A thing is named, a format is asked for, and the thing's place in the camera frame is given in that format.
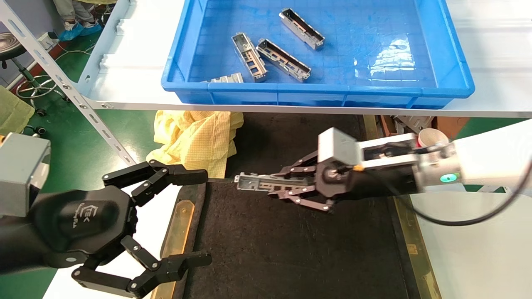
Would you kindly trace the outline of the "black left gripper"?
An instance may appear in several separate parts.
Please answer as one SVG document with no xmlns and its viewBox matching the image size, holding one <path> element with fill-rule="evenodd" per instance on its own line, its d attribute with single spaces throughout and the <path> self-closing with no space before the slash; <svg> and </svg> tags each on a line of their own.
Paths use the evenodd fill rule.
<svg viewBox="0 0 532 299">
<path fill-rule="evenodd" d="M 100 190 L 40 194 L 32 206 L 32 225 L 46 246 L 42 260 L 57 269 L 84 263 L 71 275 L 80 286 L 127 298 L 142 299 L 160 284 L 178 282 L 188 270 L 211 265 L 211 254 L 157 260 L 132 237 L 138 221 L 135 206 L 143 207 L 169 185 L 207 181 L 205 169 L 150 160 L 105 174 L 106 187 Z M 137 183 L 131 197 L 121 190 Z M 124 251 L 144 267 L 139 276 L 129 279 L 96 270 Z"/>
</svg>

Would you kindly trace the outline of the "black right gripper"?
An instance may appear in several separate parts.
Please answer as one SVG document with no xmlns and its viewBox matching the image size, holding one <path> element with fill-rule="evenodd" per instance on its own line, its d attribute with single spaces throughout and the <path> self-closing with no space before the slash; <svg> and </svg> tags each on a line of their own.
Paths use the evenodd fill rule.
<svg viewBox="0 0 532 299">
<path fill-rule="evenodd" d="M 268 196 L 330 212 L 335 201 L 410 195 L 419 191 L 411 165 L 358 171 L 352 165 L 339 162 L 317 164 L 318 151 L 314 151 L 278 172 L 278 176 L 283 178 L 310 177 L 317 168 L 315 186 L 283 187 L 268 191 Z"/>
</svg>

